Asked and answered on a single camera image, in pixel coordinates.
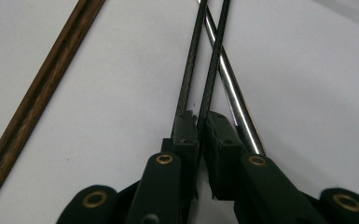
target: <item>metal rod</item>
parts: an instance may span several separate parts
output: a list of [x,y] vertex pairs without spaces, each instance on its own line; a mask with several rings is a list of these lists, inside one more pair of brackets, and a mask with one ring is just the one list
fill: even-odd
[[0,139],[0,188],[56,90],[104,0],[80,0]]
[[225,33],[226,21],[228,18],[229,3],[230,0],[224,0],[223,2],[222,11],[220,13],[219,25],[216,32],[216,40],[214,42],[214,49],[212,51],[211,63],[209,65],[208,77],[206,78],[205,89],[202,95],[199,119],[197,121],[197,135],[201,144],[204,136],[205,120],[211,106],[212,94],[214,92],[214,81],[219,65],[220,51],[222,49],[223,36]]
[[[216,37],[216,27],[208,7],[206,8],[204,25],[213,46]],[[220,52],[219,73],[225,87],[238,136],[245,145],[246,150],[250,153],[266,155],[224,47],[222,47]]]

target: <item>silver metal rod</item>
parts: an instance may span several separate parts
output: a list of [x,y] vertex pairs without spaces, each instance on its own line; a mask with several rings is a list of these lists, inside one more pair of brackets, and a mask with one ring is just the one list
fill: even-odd
[[[212,18],[211,11],[208,7],[206,8],[204,25],[207,30],[209,40],[211,41],[211,45],[213,46],[216,36],[216,27],[214,25],[214,19]],[[246,103],[243,99],[240,86],[238,85],[234,71],[231,68],[228,56],[223,47],[220,52],[219,62],[220,77],[226,90],[228,104],[232,117],[234,118],[238,136],[242,140],[248,152],[266,155],[260,138],[258,137],[255,125],[252,122],[251,115],[246,108]]]

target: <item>white table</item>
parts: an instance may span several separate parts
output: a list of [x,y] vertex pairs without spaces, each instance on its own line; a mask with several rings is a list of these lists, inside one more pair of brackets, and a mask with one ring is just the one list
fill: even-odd
[[[217,22],[222,1],[209,2]],[[75,4],[0,0],[0,136]],[[197,7],[105,2],[0,190],[0,223],[55,223],[83,188],[141,177],[170,135]],[[233,0],[224,45],[268,156],[314,197],[359,193],[359,1]],[[211,53],[204,32],[195,114]],[[231,119],[219,79],[212,110]],[[236,223],[204,164],[199,193],[190,223]]]

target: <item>white surface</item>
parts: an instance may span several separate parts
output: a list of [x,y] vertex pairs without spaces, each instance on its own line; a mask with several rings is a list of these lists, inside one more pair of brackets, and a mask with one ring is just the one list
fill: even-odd
[[[221,1],[210,0],[217,22]],[[0,0],[0,136],[76,4]],[[169,137],[195,0],[107,0],[0,191],[0,223],[55,223],[93,184],[122,190]],[[225,48],[268,155],[312,196],[359,193],[359,4],[232,1]],[[211,47],[202,34],[188,109]],[[212,110],[226,114],[219,80]],[[236,223],[204,166],[190,223]]]

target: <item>brass grommet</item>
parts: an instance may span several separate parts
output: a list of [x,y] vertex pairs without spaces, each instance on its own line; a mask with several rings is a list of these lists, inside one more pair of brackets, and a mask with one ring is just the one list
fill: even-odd
[[352,212],[359,212],[359,202],[350,195],[335,194],[335,195],[333,195],[333,200],[339,206],[341,206],[347,210],[350,210]]
[[87,208],[98,207],[104,202],[106,202],[106,199],[107,199],[106,192],[102,190],[97,190],[84,197],[83,206]]
[[264,158],[259,156],[249,157],[249,162],[251,162],[253,165],[258,165],[258,166],[264,166],[267,164],[266,160],[264,160]]
[[170,155],[167,155],[167,154],[163,154],[163,155],[159,155],[157,158],[156,158],[156,161],[159,163],[159,164],[168,164],[168,163],[171,163],[173,161],[173,157],[170,156]]

